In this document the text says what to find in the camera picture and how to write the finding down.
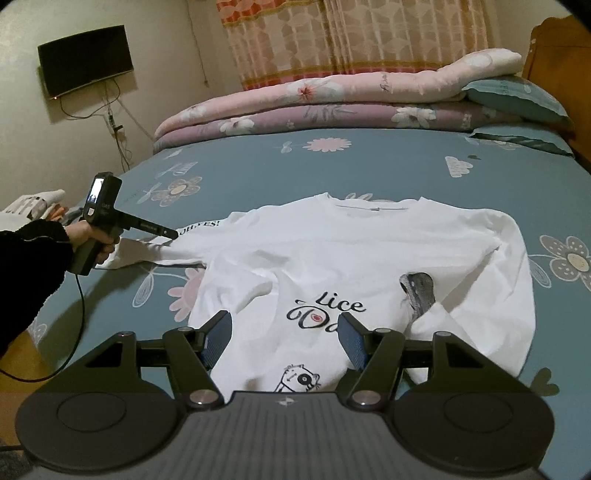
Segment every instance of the metal bolt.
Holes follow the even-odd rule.
[[[382,396],[373,390],[359,390],[351,396],[351,399],[357,405],[372,406],[378,403],[382,399]]]
[[[213,390],[209,390],[208,388],[204,388],[202,390],[195,390],[191,392],[189,395],[189,400],[196,405],[211,405],[212,403],[216,402],[219,398],[219,395],[214,392]]]

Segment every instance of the round pad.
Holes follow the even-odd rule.
[[[57,409],[57,418],[78,432],[99,432],[125,416],[125,402],[110,393],[82,393],[68,398]]]
[[[456,395],[445,402],[443,411],[453,425],[474,433],[501,430],[513,419],[513,411],[507,402],[485,393]]]
[[[404,394],[392,413],[407,449],[435,468],[500,475],[536,466],[554,419],[533,393]]]
[[[37,392],[18,411],[18,438],[52,470],[97,473],[135,463],[168,440],[177,424],[174,401],[143,383],[144,393]]]

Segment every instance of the white cloth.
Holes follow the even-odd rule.
[[[64,199],[65,195],[64,190],[39,192],[35,195],[21,195],[2,212],[21,215],[28,221],[44,219],[51,213],[53,207]]]
[[[4,230],[16,232],[20,227],[25,226],[29,222],[30,220],[26,215],[0,212],[0,232]]]
[[[349,366],[335,332],[342,311],[411,339],[448,330],[512,375],[525,362],[532,284],[519,228],[505,213],[325,193],[208,223],[164,245],[122,240],[104,267],[207,265],[189,325],[231,312],[232,340],[212,371],[226,399],[233,390],[334,387]],[[399,278],[416,272],[433,278],[437,303],[412,322]]]

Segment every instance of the wall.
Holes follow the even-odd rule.
[[[121,100],[150,134],[183,108],[240,89],[215,2],[191,0],[190,7],[209,88],[185,0],[14,0],[0,11],[0,208],[21,194],[59,188],[72,205],[98,171],[121,172],[102,116],[68,121],[57,101],[45,100],[37,73],[42,43],[124,24],[135,70],[118,78]],[[114,83],[109,90],[112,99]],[[102,84],[89,86],[66,95],[63,106],[86,115],[104,95]],[[150,157],[151,140],[120,105],[113,110],[132,164]]]
[[[548,17],[567,17],[570,12],[556,0],[493,0],[502,47],[527,57],[530,34]]]

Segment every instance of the folded quilt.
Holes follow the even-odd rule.
[[[521,117],[467,100],[426,105],[298,105],[179,128],[160,138],[154,144],[154,153],[233,135],[274,134],[309,128],[429,128],[471,132],[485,125],[509,122],[521,122]]]
[[[418,73],[371,72],[302,79],[257,90],[233,93],[193,105],[165,120],[155,138],[183,127],[288,105],[318,103],[432,103],[461,93],[468,83],[517,73],[521,55],[489,48],[465,55],[438,70]]]

